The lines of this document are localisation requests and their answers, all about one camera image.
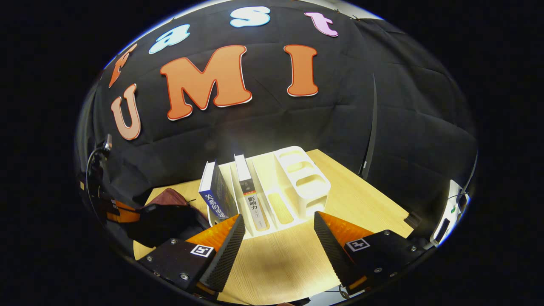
white book organizer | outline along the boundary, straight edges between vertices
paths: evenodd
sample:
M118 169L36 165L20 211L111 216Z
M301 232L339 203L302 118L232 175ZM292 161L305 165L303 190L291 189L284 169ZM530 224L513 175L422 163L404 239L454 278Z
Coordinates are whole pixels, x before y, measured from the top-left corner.
M257 231L244 199L234 162L219 165L238 213L244 216L244 239L264 236L313 218L316 211L324 211L331 183L299 146L247 157L259 203L263 206L267 229ZM217 218L209 211L211 226Z

white book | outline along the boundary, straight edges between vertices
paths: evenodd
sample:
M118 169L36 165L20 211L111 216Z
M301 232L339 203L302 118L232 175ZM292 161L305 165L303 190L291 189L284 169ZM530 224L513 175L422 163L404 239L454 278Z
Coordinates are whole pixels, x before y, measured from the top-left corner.
M248 164L245 161L244 155L235 155L234 162L236 163L236 169L238 171L240 187L242 188L242 193L244 194L244 199L248 205L255 228L258 231L265 230L267 228L267 224L265 221L263 207L257 198L255 184L253 183L253 179L249 173Z

pink letter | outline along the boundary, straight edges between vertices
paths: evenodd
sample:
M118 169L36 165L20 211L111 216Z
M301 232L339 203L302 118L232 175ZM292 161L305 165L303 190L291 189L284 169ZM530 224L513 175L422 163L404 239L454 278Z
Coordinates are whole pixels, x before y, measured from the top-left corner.
M332 36L332 37L338 36L338 32L335 31L335 30L331 30L329 28L329 25L327 25L327 23L332 24L332 21L330 19L327 19L327 18L323 17L323 14L321 14L321 13L304 13L304 15L312 18L313 25L321 33L323 33L325 35L328 35L328 36Z

light wood tabletop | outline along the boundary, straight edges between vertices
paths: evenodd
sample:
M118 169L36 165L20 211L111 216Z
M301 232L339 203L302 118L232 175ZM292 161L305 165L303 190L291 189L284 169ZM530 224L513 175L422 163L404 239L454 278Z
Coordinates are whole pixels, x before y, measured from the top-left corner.
M331 182L325 212L372 232L393 230L406 238L412 228L399 205L319 150L308 156ZM155 188L147 202L172 188L207 214L198 193L200 180ZM134 241L138 260L153 249ZM313 219L265 236L243 240L218 300L240 304L279 304L313 296L340 284L313 230Z

